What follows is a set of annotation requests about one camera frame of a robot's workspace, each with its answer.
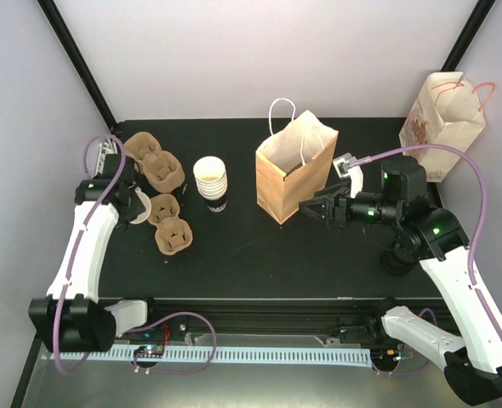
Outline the brown paper bag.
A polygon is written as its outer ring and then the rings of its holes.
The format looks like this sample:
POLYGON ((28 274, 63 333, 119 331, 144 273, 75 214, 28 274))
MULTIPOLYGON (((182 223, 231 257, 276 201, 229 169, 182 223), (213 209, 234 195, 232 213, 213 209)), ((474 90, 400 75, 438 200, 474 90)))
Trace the brown paper bag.
POLYGON ((268 124, 270 136, 255 151, 257 204, 283 224, 326 186, 339 132, 309 110, 278 132, 271 117, 268 124))

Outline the stack of paper cups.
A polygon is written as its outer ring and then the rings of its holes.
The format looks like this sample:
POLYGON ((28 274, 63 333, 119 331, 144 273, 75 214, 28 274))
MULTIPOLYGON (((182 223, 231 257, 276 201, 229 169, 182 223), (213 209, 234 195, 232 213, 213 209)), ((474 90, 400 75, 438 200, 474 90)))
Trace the stack of paper cups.
POLYGON ((216 156, 200 158, 193 166, 197 190, 207 208, 214 213, 226 207, 228 180, 224 162, 216 156))

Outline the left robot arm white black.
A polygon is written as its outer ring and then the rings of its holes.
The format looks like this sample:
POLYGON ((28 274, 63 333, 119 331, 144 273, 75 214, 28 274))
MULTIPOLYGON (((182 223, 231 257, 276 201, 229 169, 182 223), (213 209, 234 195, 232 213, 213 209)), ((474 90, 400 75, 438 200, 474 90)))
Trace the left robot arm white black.
POLYGON ((75 191, 71 237, 44 298, 32 299, 28 314, 49 352, 105 352, 133 329, 143 339, 161 330, 158 314, 144 300, 99 303, 100 273, 111 234, 145 212, 136 185, 135 162, 109 154, 101 172, 75 191))

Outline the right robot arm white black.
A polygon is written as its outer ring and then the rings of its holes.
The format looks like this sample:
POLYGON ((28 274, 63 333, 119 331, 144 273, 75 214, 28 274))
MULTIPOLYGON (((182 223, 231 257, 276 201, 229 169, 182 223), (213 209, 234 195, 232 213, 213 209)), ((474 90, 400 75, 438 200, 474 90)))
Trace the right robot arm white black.
POLYGON ((430 202, 425 169, 413 157, 381 162, 379 193, 363 191, 354 161, 351 155, 335 160, 339 176, 350 182, 319 190, 299 204, 300 211, 326 226, 353 221, 390 227, 395 240, 382 254, 385 269, 401 276, 419 265, 459 330, 453 335, 386 299, 365 322, 368 337, 376 343, 396 339, 424 355, 467 405, 502 397, 502 316, 469 259, 470 241, 459 220, 430 202))

